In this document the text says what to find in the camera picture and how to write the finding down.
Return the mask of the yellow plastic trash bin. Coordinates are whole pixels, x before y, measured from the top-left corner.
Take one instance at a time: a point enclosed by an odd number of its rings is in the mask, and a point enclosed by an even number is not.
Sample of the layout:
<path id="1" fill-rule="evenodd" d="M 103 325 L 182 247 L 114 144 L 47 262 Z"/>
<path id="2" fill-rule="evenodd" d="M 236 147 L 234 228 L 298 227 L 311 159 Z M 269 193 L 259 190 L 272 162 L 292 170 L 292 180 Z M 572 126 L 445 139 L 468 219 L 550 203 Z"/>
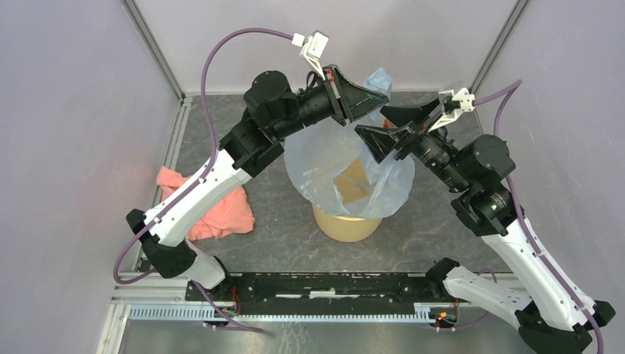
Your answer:
<path id="1" fill-rule="evenodd" d="M 370 182 L 361 158 L 356 158 L 342 172 L 332 179 L 332 186 L 338 194 L 338 206 L 344 211 L 328 213 L 313 204 L 312 210 L 320 230 L 333 240 L 355 243 L 371 236 L 381 224 L 382 218 L 363 218 L 360 212 L 347 210 L 349 204 L 365 201 L 371 197 L 376 182 Z"/>

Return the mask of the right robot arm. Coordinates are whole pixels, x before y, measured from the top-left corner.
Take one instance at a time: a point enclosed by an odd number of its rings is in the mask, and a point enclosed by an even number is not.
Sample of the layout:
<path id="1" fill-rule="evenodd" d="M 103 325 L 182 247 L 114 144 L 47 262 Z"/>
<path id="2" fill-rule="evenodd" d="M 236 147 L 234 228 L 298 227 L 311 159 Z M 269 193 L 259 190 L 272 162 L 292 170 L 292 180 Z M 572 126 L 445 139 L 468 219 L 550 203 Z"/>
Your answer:
<path id="1" fill-rule="evenodd" d="M 544 247 L 517 202 L 509 180 L 515 168 L 507 144 L 483 134 L 462 148 L 432 117 L 433 101 L 382 108 L 390 128 L 357 125 L 355 133 L 377 162 L 418 159 L 455 194 L 451 207 L 476 237 L 494 250 L 523 284 L 519 293 L 444 258 L 426 274 L 427 295 L 466 300 L 510 324 L 536 353 L 582 353 L 615 316 L 610 303 L 586 295 Z"/>

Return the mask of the translucent blue plastic trash bag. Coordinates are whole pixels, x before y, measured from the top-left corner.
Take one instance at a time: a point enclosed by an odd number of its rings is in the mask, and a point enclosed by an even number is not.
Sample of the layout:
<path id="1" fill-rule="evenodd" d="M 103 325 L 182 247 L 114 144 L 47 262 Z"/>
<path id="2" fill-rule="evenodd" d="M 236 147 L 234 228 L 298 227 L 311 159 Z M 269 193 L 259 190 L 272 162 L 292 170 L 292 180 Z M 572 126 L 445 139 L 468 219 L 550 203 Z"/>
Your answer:
<path id="1" fill-rule="evenodd" d="M 328 215 L 375 219 L 393 215 L 408 200 L 416 174 L 410 160 L 376 162 L 356 125 L 383 126 L 379 109 L 342 126 L 333 119 L 284 141 L 287 174 L 298 192 Z"/>

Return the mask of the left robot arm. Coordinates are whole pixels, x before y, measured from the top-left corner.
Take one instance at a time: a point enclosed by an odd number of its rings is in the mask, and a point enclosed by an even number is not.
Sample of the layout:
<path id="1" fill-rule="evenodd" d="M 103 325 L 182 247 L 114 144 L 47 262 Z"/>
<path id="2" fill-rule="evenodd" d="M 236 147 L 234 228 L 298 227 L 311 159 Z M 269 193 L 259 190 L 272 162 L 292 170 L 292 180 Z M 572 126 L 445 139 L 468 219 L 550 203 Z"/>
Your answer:
<path id="1" fill-rule="evenodd" d="M 164 279 L 195 281 L 217 301 L 231 293 L 231 280 L 215 256 L 187 239 L 191 228 L 230 192 L 277 160 L 287 137 L 327 118 L 348 125 L 382 108 L 389 98 L 353 83 L 336 65 L 328 65 L 315 75 L 312 87 L 297 92 L 282 72 L 263 72 L 254 78 L 243 100 L 241 120 L 220 140 L 204 166 L 160 204 L 147 211 L 133 209 L 126 216 L 153 273 Z"/>

